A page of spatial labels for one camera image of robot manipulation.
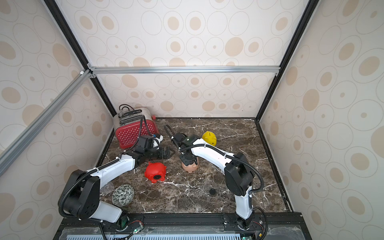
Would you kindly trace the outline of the red piggy bank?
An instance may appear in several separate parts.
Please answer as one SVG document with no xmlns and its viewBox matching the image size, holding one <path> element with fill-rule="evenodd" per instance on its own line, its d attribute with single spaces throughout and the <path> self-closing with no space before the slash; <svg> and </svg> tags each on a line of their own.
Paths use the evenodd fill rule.
<svg viewBox="0 0 384 240">
<path fill-rule="evenodd" d="M 166 169 L 167 167 L 162 163 L 149 163 L 145 170 L 145 177 L 148 180 L 150 180 L 152 183 L 155 183 L 155 181 L 153 180 L 153 177 L 155 175 L 161 175 L 162 178 L 159 181 L 163 182 L 166 176 Z"/>
</svg>

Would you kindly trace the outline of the yellow piggy bank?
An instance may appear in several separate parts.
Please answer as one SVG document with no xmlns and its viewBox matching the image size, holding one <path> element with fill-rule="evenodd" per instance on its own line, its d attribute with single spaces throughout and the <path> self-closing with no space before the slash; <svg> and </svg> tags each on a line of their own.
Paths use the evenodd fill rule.
<svg viewBox="0 0 384 240">
<path fill-rule="evenodd" d="M 202 135 L 202 139 L 212 146 L 216 146 L 216 144 L 217 144 L 217 137 L 213 132 L 206 131 Z"/>
</svg>

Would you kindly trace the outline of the pink piggy bank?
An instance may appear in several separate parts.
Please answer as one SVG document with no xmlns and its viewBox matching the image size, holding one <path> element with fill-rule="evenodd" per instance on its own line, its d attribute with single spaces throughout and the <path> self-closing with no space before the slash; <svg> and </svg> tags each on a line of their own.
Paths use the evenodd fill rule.
<svg viewBox="0 0 384 240">
<path fill-rule="evenodd" d="M 193 161 L 192 164 L 190 165 L 185 165 L 184 163 L 182 163 L 182 168 L 188 172 L 188 173 L 193 173 L 195 172 L 199 167 L 199 159 L 196 159 L 196 161 Z"/>
</svg>

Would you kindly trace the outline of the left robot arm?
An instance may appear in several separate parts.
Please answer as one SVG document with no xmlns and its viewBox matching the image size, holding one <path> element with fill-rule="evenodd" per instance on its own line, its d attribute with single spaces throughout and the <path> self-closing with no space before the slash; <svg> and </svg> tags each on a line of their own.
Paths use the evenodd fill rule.
<svg viewBox="0 0 384 240">
<path fill-rule="evenodd" d="M 170 159 L 175 152 L 162 147 L 161 141 L 153 136 L 141 136 L 133 149 L 124 150 L 115 160 L 88 171 L 72 172 L 58 200 L 59 214 L 64 218 L 109 222 L 124 228 L 128 225 L 128 215 L 121 208 L 101 201 L 101 189 L 145 162 Z"/>
</svg>

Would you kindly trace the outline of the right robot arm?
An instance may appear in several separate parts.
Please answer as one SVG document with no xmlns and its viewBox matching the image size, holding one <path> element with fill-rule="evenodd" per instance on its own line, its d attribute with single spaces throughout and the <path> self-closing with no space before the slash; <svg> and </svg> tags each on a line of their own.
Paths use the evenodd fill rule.
<svg viewBox="0 0 384 240">
<path fill-rule="evenodd" d="M 251 217 L 252 194 L 262 191 L 265 182 L 245 155 L 225 152 L 196 135 L 176 133 L 171 141 L 181 153 L 179 158 L 185 166 L 202 158 L 218 167 L 225 175 L 227 188 L 235 195 L 236 214 L 243 220 Z"/>
</svg>

